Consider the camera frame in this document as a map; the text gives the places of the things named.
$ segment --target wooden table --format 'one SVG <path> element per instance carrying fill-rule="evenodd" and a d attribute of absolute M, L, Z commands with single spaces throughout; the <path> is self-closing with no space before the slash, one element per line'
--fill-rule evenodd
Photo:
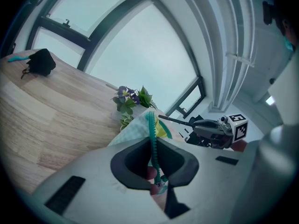
<path fill-rule="evenodd" d="M 3 164 L 17 186 L 37 185 L 78 156 L 101 147 L 120 132 L 112 120 L 116 87 L 71 67 L 51 54 L 56 68 L 47 77 L 28 74 L 26 61 L 0 60 L 0 137 Z M 165 121 L 174 139 L 183 141 Z"/>

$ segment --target yellow cloth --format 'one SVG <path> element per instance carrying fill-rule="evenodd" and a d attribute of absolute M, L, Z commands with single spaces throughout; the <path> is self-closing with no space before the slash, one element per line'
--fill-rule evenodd
<path fill-rule="evenodd" d="M 167 133 L 159 123 L 159 119 L 155 116 L 156 136 L 160 138 L 167 138 Z"/>

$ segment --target black bag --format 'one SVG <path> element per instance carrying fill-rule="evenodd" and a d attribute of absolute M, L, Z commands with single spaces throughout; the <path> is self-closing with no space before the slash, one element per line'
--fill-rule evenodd
<path fill-rule="evenodd" d="M 47 49 L 37 51 L 30 55 L 29 59 L 30 61 L 27 62 L 29 67 L 23 70 L 21 79 L 28 73 L 37 73 L 46 77 L 56 67 L 56 63 Z"/>

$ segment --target black cutout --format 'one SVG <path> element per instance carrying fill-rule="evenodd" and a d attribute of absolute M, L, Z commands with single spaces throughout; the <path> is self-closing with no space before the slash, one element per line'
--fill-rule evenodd
<path fill-rule="evenodd" d="M 111 172 L 127 188 L 150 190 L 150 183 L 145 180 L 150 157 L 150 138 L 145 138 L 114 155 Z"/>
<path fill-rule="evenodd" d="M 220 161 L 220 162 L 224 162 L 224 163 L 228 163 L 228 164 L 232 164 L 232 165 L 236 165 L 238 163 L 239 160 L 237 159 L 231 159 L 231 158 L 228 158 L 228 157 L 224 157 L 224 156 L 218 156 L 216 158 L 217 161 Z"/>
<path fill-rule="evenodd" d="M 68 181 L 46 202 L 45 206 L 53 212 L 62 215 L 76 193 L 79 191 L 85 178 L 72 176 Z"/>
<path fill-rule="evenodd" d="M 173 219 L 175 217 L 178 217 L 181 214 L 184 214 L 185 212 L 187 212 L 189 210 L 190 210 L 190 208 L 188 208 L 185 204 L 179 203 L 177 201 L 177 197 L 174 193 L 173 188 L 168 187 L 166 206 L 165 206 L 165 210 L 164 210 L 165 214 L 170 219 Z"/>
<path fill-rule="evenodd" d="M 177 201 L 173 188 L 188 185 L 196 175 L 199 163 L 193 154 L 163 139 L 157 139 L 157 148 L 159 165 L 168 179 L 164 212 L 169 218 L 174 218 L 189 208 Z M 145 180 L 151 157 L 150 149 L 150 138 L 145 138 L 117 153 L 110 163 L 115 178 L 128 188 L 150 190 L 150 183 Z"/>

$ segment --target white panel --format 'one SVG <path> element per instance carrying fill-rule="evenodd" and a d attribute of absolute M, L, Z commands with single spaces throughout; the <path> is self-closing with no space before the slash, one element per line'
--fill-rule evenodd
<path fill-rule="evenodd" d="M 84 52 L 84 49 L 82 47 L 43 28 L 38 29 L 32 48 L 47 48 L 58 58 L 75 68 L 77 68 Z"/>
<path fill-rule="evenodd" d="M 198 86 L 188 95 L 188 97 L 181 103 L 180 107 L 185 108 L 187 111 L 198 101 L 201 97 Z"/>
<path fill-rule="evenodd" d="M 296 50 L 287 67 L 269 88 L 281 119 L 286 125 L 299 124 L 299 51 Z"/>
<path fill-rule="evenodd" d="M 89 37 L 99 23 L 124 0 L 60 0 L 50 11 L 59 23 L 70 20 L 72 29 Z"/>
<path fill-rule="evenodd" d="M 154 6 L 136 15 L 107 46 L 91 73 L 115 86 L 142 86 L 166 111 L 196 77 L 175 30 Z"/>

